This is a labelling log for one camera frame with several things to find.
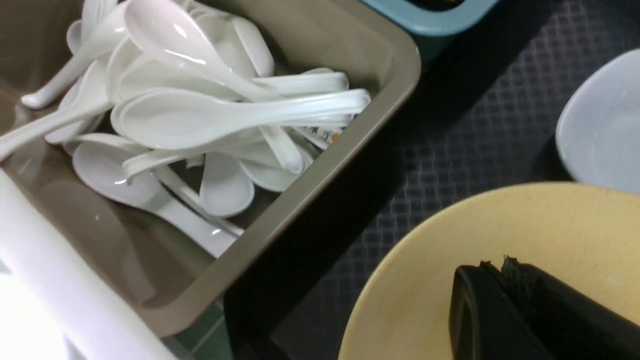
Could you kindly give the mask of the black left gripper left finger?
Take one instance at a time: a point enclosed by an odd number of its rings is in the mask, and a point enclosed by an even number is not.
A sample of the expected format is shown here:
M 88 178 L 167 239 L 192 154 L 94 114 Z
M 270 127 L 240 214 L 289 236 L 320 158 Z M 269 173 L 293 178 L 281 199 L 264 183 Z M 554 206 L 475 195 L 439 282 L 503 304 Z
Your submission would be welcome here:
M 448 331 L 455 360 L 553 360 L 503 291 L 492 265 L 455 269 Z

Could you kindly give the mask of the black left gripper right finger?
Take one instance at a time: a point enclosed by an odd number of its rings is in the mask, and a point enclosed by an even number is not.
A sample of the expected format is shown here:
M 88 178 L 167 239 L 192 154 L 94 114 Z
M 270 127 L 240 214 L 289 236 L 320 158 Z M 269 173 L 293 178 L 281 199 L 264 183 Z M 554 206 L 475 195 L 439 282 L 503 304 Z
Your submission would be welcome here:
M 637 360 L 639 326 L 530 263 L 506 257 L 503 287 L 557 360 Z

